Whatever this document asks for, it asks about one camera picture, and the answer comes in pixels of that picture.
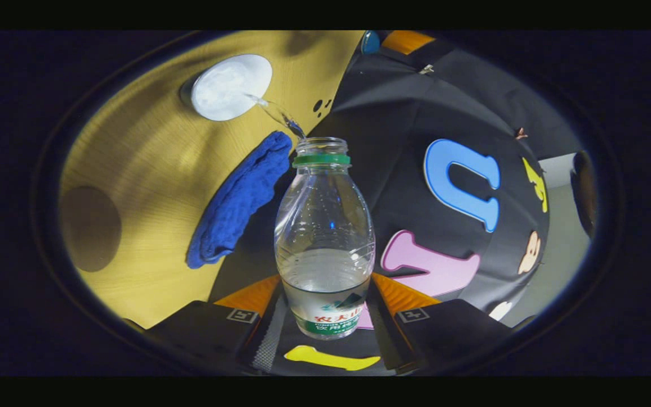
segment clear plastic bottle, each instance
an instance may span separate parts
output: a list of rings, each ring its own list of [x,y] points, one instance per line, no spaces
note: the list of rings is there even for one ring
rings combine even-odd
[[[348,175],[346,142],[300,140],[297,174],[276,220],[278,271],[300,330],[333,340],[356,330],[375,260],[368,207]]]

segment blue letter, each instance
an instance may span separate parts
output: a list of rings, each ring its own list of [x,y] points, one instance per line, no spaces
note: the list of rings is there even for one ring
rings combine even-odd
[[[457,142],[440,139],[432,142],[426,149],[423,161],[423,172],[431,193],[445,206],[484,222],[486,231],[493,232],[499,219],[498,201],[494,197],[482,201],[455,187],[449,179],[449,167],[452,164],[460,165],[486,178],[491,188],[496,190],[501,183],[496,160],[493,157],[484,157]]]

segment bottle label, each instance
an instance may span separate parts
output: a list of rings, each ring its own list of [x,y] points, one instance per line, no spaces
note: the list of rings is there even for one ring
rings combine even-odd
[[[358,324],[370,278],[337,293],[315,293],[283,281],[290,309],[300,327],[318,335],[338,335]]]

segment blue towel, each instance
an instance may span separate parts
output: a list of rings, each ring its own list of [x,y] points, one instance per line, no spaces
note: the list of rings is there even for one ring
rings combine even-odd
[[[289,169],[291,147],[290,137],[273,132],[230,174],[192,236],[186,258],[189,268],[212,265],[233,252],[250,216],[273,199],[273,186]]]

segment wooden surface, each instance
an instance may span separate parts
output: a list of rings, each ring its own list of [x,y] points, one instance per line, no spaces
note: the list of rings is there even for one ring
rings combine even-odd
[[[274,70],[264,98],[310,132],[332,106],[314,112],[315,104],[335,97],[362,34],[230,34],[156,67],[102,106],[70,151],[61,182],[62,196],[78,187],[100,190],[119,214],[121,240],[112,260],[97,272],[79,270],[107,306],[147,329],[193,300],[207,301],[222,259],[199,270],[186,266],[194,229],[241,160],[271,132],[285,131],[257,107],[211,122],[181,102],[181,85],[225,58],[262,55]],[[62,223],[66,228],[72,219]]]

